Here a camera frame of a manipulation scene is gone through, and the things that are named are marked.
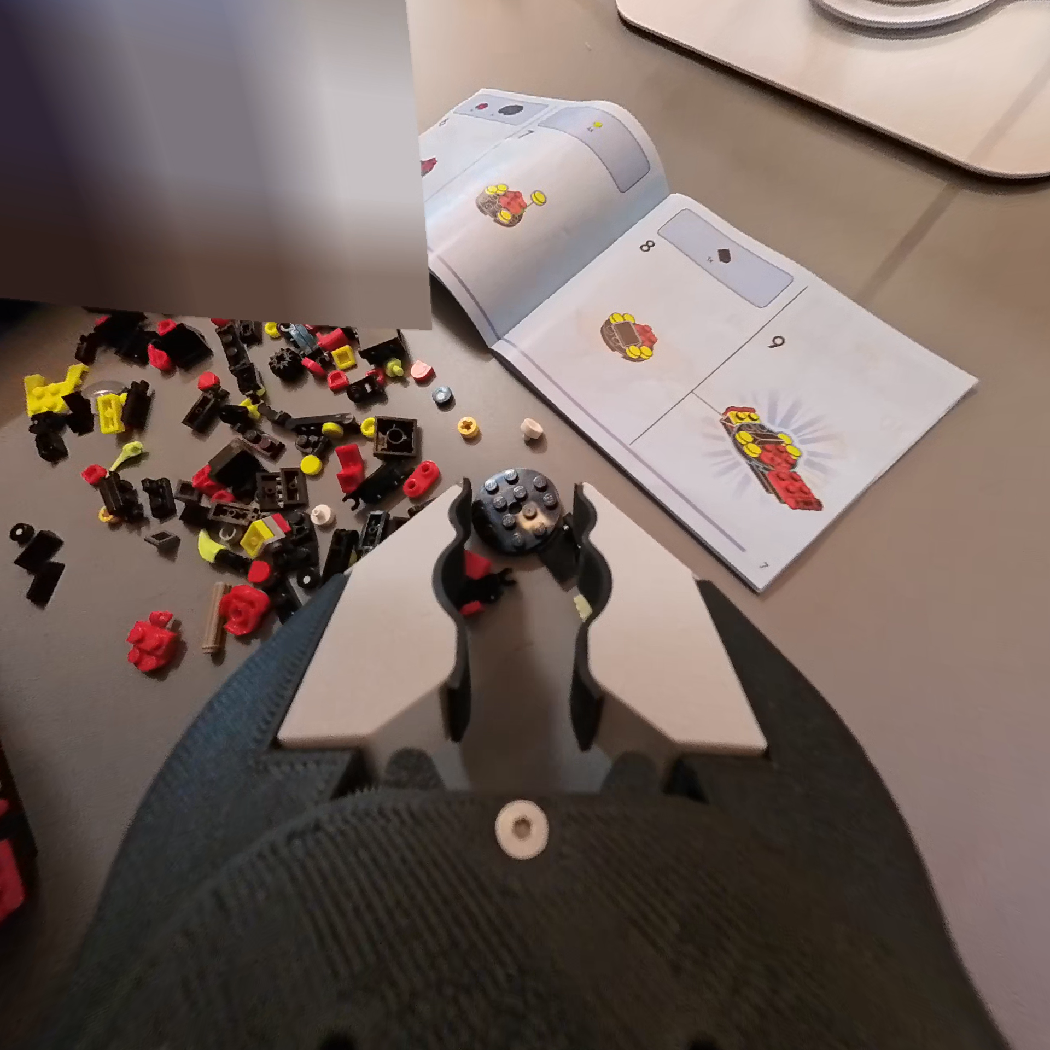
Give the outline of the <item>pile of lego pieces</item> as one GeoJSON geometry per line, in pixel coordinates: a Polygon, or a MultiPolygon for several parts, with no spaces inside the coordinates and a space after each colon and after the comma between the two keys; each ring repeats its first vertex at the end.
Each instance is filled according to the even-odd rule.
{"type": "Polygon", "coordinates": [[[376,541],[369,531],[345,530],[332,540],[319,567],[314,530],[322,508],[308,511],[308,477],[323,471],[334,454],[342,498],[355,509],[377,506],[392,494],[424,506],[437,485],[436,463],[421,459],[421,437],[413,418],[383,415],[357,419],[353,412],[295,415],[272,404],[250,348],[275,339],[269,368],[285,384],[304,374],[326,382],[335,395],[368,412],[386,397],[390,384],[412,377],[426,381],[430,371],[413,361],[400,330],[324,328],[213,318],[215,336],[235,390],[224,387],[211,368],[213,348],[198,330],[170,317],[151,320],[143,312],[99,313],[80,335],[64,375],[50,380],[23,379],[25,412],[34,446],[49,464],[68,454],[63,434],[83,436],[98,429],[124,439],[148,428],[155,390],[136,379],[86,393],[84,385],[98,353],[112,353],[136,368],[164,376],[190,373],[197,394],[182,425],[205,438],[222,423],[231,439],[191,478],[144,478],[145,511],[136,486],[122,475],[126,461],[142,457],[141,444],[128,444],[112,466],[93,465],[83,478],[104,500],[100,520],[138,524],[146,518],[180,519],[197,528],[202,556],[256,584],[279,591],[289,573],[310,590],[364,556],[376,541]]]}

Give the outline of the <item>black round lego plate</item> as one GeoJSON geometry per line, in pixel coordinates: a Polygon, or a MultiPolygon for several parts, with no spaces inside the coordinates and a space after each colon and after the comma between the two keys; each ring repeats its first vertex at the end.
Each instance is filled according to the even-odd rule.
{"type": "Polygon", "coordinates": [[[501,556],[531,556],[549,548],[561,529],[564,506],[555,483],[526,467],[486,478],[471,503],[480,541],[501,556]]]}

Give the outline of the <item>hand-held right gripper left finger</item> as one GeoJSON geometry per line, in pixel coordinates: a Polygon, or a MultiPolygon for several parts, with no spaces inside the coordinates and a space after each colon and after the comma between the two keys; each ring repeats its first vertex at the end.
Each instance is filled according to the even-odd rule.
{"type": "Polygon", "coordinates": [[[393,754],[461,742],[471,695],[457,598],[470,510],[470,483],[453,485],[348,571],[280,746],[393,754]]]}

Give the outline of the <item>black lego slope brick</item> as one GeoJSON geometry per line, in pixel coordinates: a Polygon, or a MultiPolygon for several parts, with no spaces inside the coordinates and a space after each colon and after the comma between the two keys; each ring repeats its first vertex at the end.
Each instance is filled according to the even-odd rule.
{"type": "Polygon", "coordinates": [[[570,517],[558,524],[538,556],[559,585],[574,585],[580,570],[581,545],[570,517]]]}

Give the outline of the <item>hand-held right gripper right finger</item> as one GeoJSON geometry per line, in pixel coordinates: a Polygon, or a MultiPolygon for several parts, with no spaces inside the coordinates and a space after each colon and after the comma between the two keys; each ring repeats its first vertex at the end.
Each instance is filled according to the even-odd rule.
{"type": "Polygon", "coordinates": [[[571,727],[605,755],[762,755],[766,736],[699,581],[590,483],[573,492],[571,727]]]}

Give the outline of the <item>red black lego claw assembly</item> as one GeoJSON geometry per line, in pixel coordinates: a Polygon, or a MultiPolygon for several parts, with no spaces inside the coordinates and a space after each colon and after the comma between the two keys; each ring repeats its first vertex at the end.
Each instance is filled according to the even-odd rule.
{"type": "Polygon", "coordinates": [[[463,580],[458,585],[453,602],[461,615],[472,616],[491,606],[502,597],[506,589],[514,585],[514,574],[511,569],[494,571],[490,559],[466,550],[463,580]]]}

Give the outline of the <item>instruction booklet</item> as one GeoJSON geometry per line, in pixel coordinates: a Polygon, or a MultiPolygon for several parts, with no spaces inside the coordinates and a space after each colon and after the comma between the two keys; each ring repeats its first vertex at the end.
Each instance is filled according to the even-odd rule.
{"type": "Polygon", "coordinates": [[[613,103],[483,89],[419,146],[430,274],[755,591],[976,388],[672,192],[613,103]]]}

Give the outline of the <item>white tray with disc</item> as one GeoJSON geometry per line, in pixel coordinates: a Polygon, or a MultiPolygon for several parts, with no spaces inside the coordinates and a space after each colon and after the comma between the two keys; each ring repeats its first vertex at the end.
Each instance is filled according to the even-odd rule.
{"type": "Polygon", "coordinates": [[[996,178],[1049,171],[1048,2],[620,1],[624,22],[996,178]]]}

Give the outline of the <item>small black lego plate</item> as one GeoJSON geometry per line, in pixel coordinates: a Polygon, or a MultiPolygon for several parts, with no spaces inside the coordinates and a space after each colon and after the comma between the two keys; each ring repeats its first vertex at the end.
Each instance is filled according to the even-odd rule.
{"type": "Polygon", "coordinates": [[[28,573],[37,574],[50,564],[63,543],[62,538],[56,533],[41,529],[24,545],[14,564],[28,573]]]}

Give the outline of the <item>red rounded lego plate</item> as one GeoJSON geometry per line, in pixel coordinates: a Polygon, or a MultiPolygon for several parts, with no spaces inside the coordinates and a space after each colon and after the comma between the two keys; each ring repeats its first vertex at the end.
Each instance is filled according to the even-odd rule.
{"type": "Polygon", "coordinates": [[[259,628],[270,609],[269,594],[240,584],[230,588],[219,601],[220,625],[232,637],[248,637],[259,628]]]}

